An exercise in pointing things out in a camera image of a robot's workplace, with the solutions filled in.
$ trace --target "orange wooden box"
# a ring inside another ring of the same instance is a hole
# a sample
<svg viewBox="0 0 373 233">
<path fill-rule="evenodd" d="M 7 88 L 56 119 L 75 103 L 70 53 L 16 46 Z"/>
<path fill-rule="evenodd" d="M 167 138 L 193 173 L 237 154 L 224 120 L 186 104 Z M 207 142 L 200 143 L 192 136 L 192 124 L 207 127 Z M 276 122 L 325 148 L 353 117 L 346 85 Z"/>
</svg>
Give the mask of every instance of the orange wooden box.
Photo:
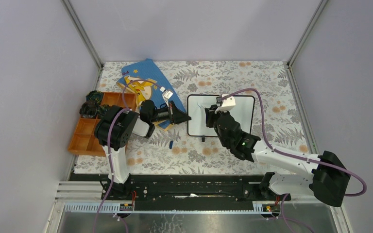
<svg viewBox="0 0 373 233">
<path fill-rule="evenodd" d="M 125 100 L 130 108 L 136 109 L 135 94 L 125 93 Z M 117 105 L 125 107 L 122 100 L 122 93 L 104 92 L 101 105 Z M 79 118 L 69 143 L 68 151 L 72 154 L 105 156 L 102 146 L 94 136 L 95 127 L 100 119 Z"/>
</svg>

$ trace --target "white wall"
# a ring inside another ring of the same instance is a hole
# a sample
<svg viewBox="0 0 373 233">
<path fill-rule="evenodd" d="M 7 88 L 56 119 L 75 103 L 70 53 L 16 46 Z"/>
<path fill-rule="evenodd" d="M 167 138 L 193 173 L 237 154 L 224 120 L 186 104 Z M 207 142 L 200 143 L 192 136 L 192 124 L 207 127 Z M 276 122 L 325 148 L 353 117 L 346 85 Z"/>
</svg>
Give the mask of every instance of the white wall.
<svg viewBox="0 0 373 233">
<path fill-rule="evenodd" d="M 373 1 L 330 1 L 293 69 L 320 151 L 368 184 L 344 199 L 354 232 L 373 232 Z"/>
<path fill-rule="evenodd" d="M 42 232 L 96 73 L 60 0 L 0 0 L 0 233 Z"/>
<path fill-rule="evenodd" d="M 320 0 L 72 0 L 103 61 L 287 61 Z"/>
</svg>

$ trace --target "floral tablecloth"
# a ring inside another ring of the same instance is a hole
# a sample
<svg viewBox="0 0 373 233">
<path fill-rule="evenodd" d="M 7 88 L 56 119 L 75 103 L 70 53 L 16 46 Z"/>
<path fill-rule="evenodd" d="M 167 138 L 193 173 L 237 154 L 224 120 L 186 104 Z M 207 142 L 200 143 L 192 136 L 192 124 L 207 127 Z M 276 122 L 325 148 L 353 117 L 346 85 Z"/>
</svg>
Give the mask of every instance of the floral tablecloth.
<svg viewBox="0 0 373 233">
<path fill-rule="evenodd" d="M 133 62 L 107 62 L 98 90 L 121 92 L 116 82 L 121 69 Z M 189 94 L 226 94 L 253 87 L 264 102 L 267 137 L 282 147 L 307 152 L 304 131 L 282 62 L 155 62 L 172 84 L 184 106 Z M 255 98 L 251 134 L 262 137 L 261 113 Z M 265 174 L 288 171 L 263 164 L 241 161 L 223 148 L 217 138 L 187 135 L 187 124 L 168 131 L 156 129 L 150 139 L 132 135 L 126 152 L 133 174 Z M 105 157 L 80 155 L 77 174 L 108 173 Z"/>
</svg>

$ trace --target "flower pattern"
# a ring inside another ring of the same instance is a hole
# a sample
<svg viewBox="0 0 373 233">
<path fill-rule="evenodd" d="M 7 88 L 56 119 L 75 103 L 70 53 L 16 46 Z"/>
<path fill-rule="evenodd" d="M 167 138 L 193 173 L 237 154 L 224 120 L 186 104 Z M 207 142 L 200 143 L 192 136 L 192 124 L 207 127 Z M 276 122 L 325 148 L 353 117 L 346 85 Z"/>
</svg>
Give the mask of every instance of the flower pattern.
<svg viewBox="0 0 373 233">
<path fill-rule="evenodd" d="M 121 92 L 116 85 L 121 69 L 133 62 L 107 62 L 97 89 Z M 243 88 L 256 88 L 264 103 L 268 140 L 279 146 L 307 152 L 292 90 L 282 62 L 155 62 L 172 84 L 186 107 L 190 94 L 224 94 Z M 259 102 L 255 101 L 251 134 L 262 136 Z M 289 172 L 272 165 L 235 158 L 217 138 L 187 135 L 187 124 L 168 131 L 155 130 L 150 139 L 132 135 L 126 151 L 127 165 L 133 174 L 265 174 Z M 80 155 L 75 173 L 108 173 L 105 157 Z"/>
</svg>

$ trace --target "blue towel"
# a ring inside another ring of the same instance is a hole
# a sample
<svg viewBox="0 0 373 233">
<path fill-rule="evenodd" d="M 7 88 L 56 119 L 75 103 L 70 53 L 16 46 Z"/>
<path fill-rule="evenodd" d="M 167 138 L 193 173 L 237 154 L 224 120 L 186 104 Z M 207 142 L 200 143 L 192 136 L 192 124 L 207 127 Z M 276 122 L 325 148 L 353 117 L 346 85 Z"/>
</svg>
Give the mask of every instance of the blue towel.
<svg viewBox="0 0 373 233">
<path fill-rule="evenodd" d="M 136 79 L 146 79 L 150 80 L 160 86 L 165 87 L 168 90 L 173 92 L 170 100 L 174 101 L 177 108 L 185 111 L 184 106 L 182 105 L 181 100 L 178 95 L 172 88 L 172 85 L 169 83 L 168 79 L 161 72 L 158 66 L 152 61 L 152 59 L 147 59 L 143 62 L 137 62 L 129 66 L 122 68 L 123 77 L 117 81 L 117 85 L 123 87 L 127 83 Z M 127 88 L 131 89 L 133 92 L 137 93 L 136 105 L 139 107 L 142 101 L 152 100 L 157 108 L 160 108 L 162 104 L 165 104 L 164 98 L 162 98 L 162 92 L 156 88 L 155 85 L 147 82 L 135 82 Z M 170 126 L 170 121 L 164 121 L 159 124 L 159 127 L 166 130 Z"/>
</svg>

